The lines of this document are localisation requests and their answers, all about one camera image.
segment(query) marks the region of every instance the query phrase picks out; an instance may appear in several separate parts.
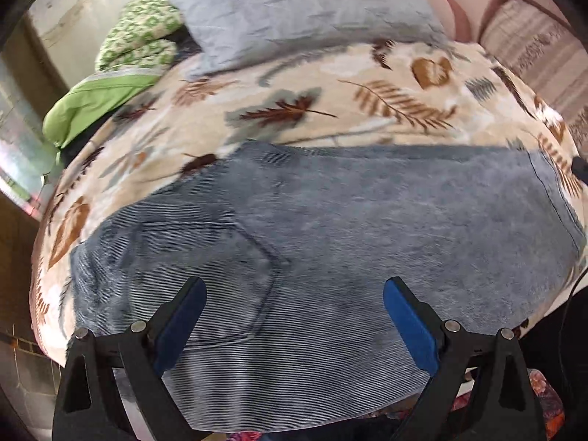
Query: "blue gripper pad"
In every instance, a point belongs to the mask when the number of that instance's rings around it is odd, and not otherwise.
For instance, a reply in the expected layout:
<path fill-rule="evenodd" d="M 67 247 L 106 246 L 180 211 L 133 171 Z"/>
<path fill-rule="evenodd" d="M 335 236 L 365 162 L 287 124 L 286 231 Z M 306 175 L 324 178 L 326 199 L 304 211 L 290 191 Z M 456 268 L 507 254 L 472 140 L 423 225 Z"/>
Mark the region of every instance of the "blue gripper pad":
<path fill-rule="evenodd" d="M 397 286 L 397 283 L 395 283 L 395 280 L 400 280 L 400 283 L 404 285 L 404 282 L 398 277 L 393 277 L 386 281 L 384 284 L 384 307 L 401 334 L 402 340 L 405 342 L 417 367 L 428 372 L 433 377 L 439 369 L 437 343 L 415 311 L 415 305 L 420 302 L 406 288 L 408 291 L 407 297 L 412 297 L 412 300 L 408 300 Z"/>
<path fill-rule="evenodd" d="M 157 357 L 153 368 L 158 376 L 176 365 L 207 304 L 207 286 L 204 281 L 199 277 L 191 277 L 190 282 L 192 286 L 155 340 Z"/>

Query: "black cable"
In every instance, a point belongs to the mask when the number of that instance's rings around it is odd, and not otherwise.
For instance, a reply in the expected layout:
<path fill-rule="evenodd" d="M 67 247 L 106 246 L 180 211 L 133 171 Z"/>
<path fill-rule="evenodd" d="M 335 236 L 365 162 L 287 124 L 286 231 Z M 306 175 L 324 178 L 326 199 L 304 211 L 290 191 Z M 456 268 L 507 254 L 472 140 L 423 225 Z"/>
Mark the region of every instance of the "black cable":
<path fill-rule="evenodd" d="M 582 273 L 580 274 L 580 276 L 577 278 L 576 282 L 574 283 L 574 286 L 571 288 L 570 295 L 567 298 L 566 307 L 563 309 L 562 325 L 559 327 L 559 332 L 558 332 L 558 335 L 557 335 L 557 356 L 559 358 L 559 368 L 560 368 L 560 370 L 562 372 L 562 383 L 563 383 L 563 387 L 564 387 L 565 391 L 567 392 L 567 394 L 568 394 L 568 396 L 570 398 L 570 404 L 571 405 L 574 404 L 574 390 L 571 387 L 571 384 L 570 384 L 569 380 L 567 379 L 566 367 L 563 364 L 563 356 L 562 356 L 563 327 L 564 327 L 564 325 L 566 323 L 567 312 L 570 309 L 571 298 L 574 295 L 574 291 L 578 287 L 578 284 L 580 283 L 581 279 L 583 279 L 584 276 L 587 273 L 588 273 L 588 267 L 586 267 L 582 271 Z"/>

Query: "leaf print blanket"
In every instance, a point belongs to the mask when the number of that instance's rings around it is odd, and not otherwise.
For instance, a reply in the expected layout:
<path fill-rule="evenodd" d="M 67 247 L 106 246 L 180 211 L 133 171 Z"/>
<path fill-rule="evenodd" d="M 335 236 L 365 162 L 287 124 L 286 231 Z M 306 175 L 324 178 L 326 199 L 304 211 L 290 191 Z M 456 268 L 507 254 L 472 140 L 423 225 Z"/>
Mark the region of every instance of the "leaf print blanket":
<path fill-rule="evenodd" d="M 71 250 L 109 215 L 202 171 L 248 139 L 299 147 L 463 144 L 542 151 L 582 227 L 585 186 L 565 121 L 478 44 L 377 42 L 312 51 L 187 82 L 187 60 L 120 109 L 64 171 L 33 253 L 39 345 L 65 363 L 75 328 Z M 561 305 L 585 258 L 527 320 Z"/>

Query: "jeans back pocket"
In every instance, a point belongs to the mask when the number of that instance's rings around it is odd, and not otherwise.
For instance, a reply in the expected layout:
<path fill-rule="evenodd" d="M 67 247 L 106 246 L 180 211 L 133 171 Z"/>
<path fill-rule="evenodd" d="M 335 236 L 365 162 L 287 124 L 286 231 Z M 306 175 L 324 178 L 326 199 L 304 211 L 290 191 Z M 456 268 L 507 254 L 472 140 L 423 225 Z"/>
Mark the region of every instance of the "jeans back pocket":
<path fill-rule="evenodd" d="M 238 223 L 146 222 L 134 288 L 134 319 L 148 320 L 189 276 L 207 285 L 207 305 L 186 349 L 218 346 L 255 335 L 282 271 L 280 257 Z"/>

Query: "gray pillow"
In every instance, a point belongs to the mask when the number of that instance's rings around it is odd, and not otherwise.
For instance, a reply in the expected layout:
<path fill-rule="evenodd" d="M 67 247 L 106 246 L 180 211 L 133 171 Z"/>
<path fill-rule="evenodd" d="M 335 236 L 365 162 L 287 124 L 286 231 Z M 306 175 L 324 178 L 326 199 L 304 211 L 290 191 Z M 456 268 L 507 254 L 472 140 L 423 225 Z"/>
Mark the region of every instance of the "gray pillow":
<path fill-rule="evenodd" d="M 392 39 L 439 45 L 426 0 L 170 0 L 204 53 L 189 79 L 301 50 Z"/>

